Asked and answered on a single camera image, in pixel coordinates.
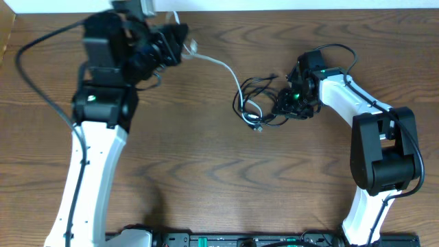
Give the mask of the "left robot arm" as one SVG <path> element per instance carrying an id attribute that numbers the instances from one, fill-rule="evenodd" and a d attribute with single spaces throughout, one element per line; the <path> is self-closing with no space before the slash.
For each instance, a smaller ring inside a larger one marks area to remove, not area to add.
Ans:
<path id="1" fill-rule="evenodd" d="M 160 246 L 161 236 L 141 225 L 106 234 L 116 166 L 139 103 L 137 84 L 176 66 L 189 28 L 149 27 L 127 10 L 101 12 L 84 23 L 87 61 L 72 99 L 72 153 L 58 215 L 46 246 Z"/>

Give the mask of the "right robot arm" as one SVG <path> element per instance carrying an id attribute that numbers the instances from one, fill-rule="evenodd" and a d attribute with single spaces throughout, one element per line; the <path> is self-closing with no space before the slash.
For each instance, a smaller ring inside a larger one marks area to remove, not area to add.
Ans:
<path id="1" fill-rule="evenodd" d="M 392 203 L 420 190 L 425 164 L 412 110 L 380 102 L 349 73 L 326 66 L 320 48 L 305 52 L 287 75 L 289 87 L 280 91 L 272 112 L 306 120 L 328 106 L 351 127 L 350 169 L 357 188 L 333 245 L 379 246 Z"/>

